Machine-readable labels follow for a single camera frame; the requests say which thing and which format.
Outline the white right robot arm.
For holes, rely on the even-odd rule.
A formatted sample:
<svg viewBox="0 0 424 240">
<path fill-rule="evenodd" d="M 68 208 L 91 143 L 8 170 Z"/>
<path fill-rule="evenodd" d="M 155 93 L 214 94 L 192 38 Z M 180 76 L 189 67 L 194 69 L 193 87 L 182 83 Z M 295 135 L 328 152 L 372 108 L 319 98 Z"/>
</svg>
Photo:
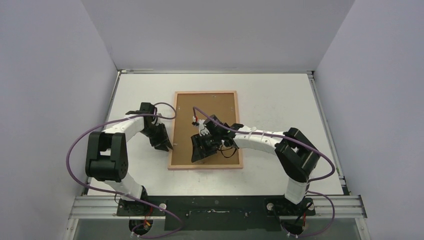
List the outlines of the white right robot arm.
<svg viewBox="0 0 424 240">
<path fill-rule="evenodd" d="M 222 152 L 225 148 L 252 149 L 278 158 L 288 176 L 282 207 L 290 215 L 303 207 L 303 199 L 309 187 L 309 179 L 320 156 L 314 145 L 297 128 L 286 132 L 267 132 L 240 123 L 229 126 L 215 115 L 209 119 L 192 118 L 198 133 L 191 136 L 192 163 Z"/>
</svg>

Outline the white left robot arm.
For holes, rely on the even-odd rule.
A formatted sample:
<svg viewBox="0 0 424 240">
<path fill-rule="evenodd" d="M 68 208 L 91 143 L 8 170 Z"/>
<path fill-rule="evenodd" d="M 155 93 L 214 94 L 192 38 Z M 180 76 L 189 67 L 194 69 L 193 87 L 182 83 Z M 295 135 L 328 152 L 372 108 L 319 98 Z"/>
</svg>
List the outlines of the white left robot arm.
<svg viewBox="0 0 424 240">
<path fill-rule="evenodd" d="M 149 139 L 155 150 L 171 150 L 173 147 L 161 117 L 156 104 L 142 102 L 138 110 L 128 111 L 122 121 L 88 136 L 86 175 L 110 186 L 115 195 L 120 195 L 120 207 L 139 216 L 150 213 L 153 208 L 149 205 L 146 188 L 129 173 L 127 142 L 140 133 Z"/>
</svg>

